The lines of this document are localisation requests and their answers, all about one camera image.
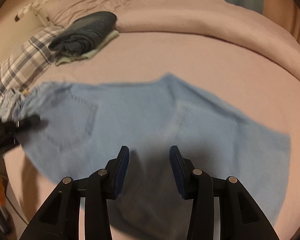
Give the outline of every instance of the back pocket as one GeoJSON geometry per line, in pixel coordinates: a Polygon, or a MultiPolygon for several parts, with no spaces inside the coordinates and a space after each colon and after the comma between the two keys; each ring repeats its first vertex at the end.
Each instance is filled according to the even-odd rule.
{"type": "Polygon", "coordinates": [[[98,105],[69,92],[57,95],[41,107],[45,127],[41,135],[59,152],[77,148],[91,138],[98,105]]]}
{"type": "Polygon", "coordinates": [[[182,156],[210,176],[233,174],[240,120],[223,109],[189,102],[179,102],[176,113],[174,143],[182,156]]]}

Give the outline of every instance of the folded clothes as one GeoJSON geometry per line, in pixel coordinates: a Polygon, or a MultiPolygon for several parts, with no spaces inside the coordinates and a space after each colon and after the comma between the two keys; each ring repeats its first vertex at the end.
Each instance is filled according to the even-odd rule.
{"type": "Polygon", "coordinates": [[[109,210],[119,212],[109,212],[110,223],[118,226],[123,219],[122,229],[130,234],[186,239],[192,201],[178,194],[172,145],[213,177],[239,178],[273,225],[281,210],[289,135],[175,76],[145,84],[43,83],[15,107],[13,118],[32,114],[40,115],[42,125],[17,139],[38,171],[55,183],[88,177],[122,145],[130,148],[122,193],[108,202],[109,210]]]}
{"type": "Polygon", "coordinates": [[[106,38],[93,50],[82,54],[81,56],[64,56],[64,55],[56,55],[55,56],[55,65],[59,66],[60,64],[64,63],[71,63],[75,60],[84,60],[84,59],[91,59],[93,58],[104,46],[106,46],[110,41],[112,41],[115,37],[119,36],[119,32],[113,30],[110,32],[106,38]]]}
{"type": "Polygon", "coordinates": [[[95,49],[112,31],[116,20],[116,15],[111,12],[84,16],[58,35],[50,43],[49,49],[65,56],[80,56],[95,49]]]}

